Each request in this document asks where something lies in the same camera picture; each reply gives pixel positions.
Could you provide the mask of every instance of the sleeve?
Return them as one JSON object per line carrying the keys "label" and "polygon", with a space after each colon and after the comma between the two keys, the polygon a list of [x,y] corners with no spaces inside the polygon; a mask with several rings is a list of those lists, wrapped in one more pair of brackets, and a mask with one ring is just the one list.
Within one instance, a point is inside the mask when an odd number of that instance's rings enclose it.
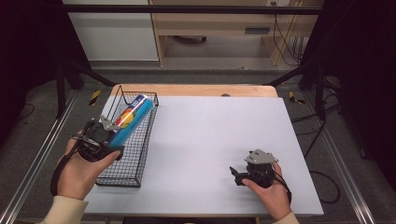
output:
{"label": "sleeve", "polygon": [[40,224],[79,224],[88,202],[55,196],[52,207]]}
{"label": "sleeve", "polygon": [[296,216],[294,215],[293,212],[290,212],[287,216],[283,217],[280,219],[278,222],[275,222],[274,224],[299,224]]}

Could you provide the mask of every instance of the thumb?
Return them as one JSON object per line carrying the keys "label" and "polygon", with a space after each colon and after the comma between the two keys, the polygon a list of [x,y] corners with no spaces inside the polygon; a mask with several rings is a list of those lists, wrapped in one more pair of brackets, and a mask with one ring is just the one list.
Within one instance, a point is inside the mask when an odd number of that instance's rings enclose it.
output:
{"label": "thumb", "polygon": [[244,185],[246,185],[249,189],[251,189],[256,194],[259,194],[261,187],[258,186],[254,181],[249,180],[249,179],[243,179],[242,183],[244,183]]}
{"label": "thumb", "polygon": [[109,165],[111,165],[119,155],[120,151],[114,151],[98,161],[97,166],[100,169],[100,173],[102,173],[102,171],[104,171]]}

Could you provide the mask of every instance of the black wire mesh basket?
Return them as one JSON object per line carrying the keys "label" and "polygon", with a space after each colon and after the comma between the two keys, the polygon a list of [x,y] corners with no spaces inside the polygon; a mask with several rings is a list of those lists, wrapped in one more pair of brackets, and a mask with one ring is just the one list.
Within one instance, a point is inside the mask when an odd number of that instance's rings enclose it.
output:
{"label": "black wire mesh basket", "polygon": [[114,161],[98,176],[96,179],[98,186],[141,187],[149,149],[149,137],[159,105],[157,93],[123,91],[119,86],[106,118],[114,122],[138,94],[146,95],[154,103],[154,108],[125,142],[121,160]]}

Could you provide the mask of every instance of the white tabletop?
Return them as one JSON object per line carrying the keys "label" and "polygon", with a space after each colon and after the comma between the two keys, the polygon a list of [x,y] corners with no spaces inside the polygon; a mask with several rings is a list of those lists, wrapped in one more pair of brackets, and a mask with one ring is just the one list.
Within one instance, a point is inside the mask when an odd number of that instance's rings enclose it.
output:
{"label": "white tabletop", "polygon": [[[229,167],[260,148],[279,159],[297,215],[322,215],[283,99],[159,96],[142,187],[94,186],[86,213],[146,217],[255,217],[267,214]],[[109,104],[104,108],[106,114]]]}

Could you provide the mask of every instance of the chip can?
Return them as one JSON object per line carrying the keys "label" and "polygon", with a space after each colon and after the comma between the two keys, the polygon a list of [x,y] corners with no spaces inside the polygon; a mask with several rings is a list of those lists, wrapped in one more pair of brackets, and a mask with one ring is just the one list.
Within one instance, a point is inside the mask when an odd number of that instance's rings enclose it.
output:
{"label": "chip can", "polygon": [[120,129],[108,141],[110,148],[121,147],[154,108],[154,103],[145,94],[139,94],[116,119],[115,125]]}

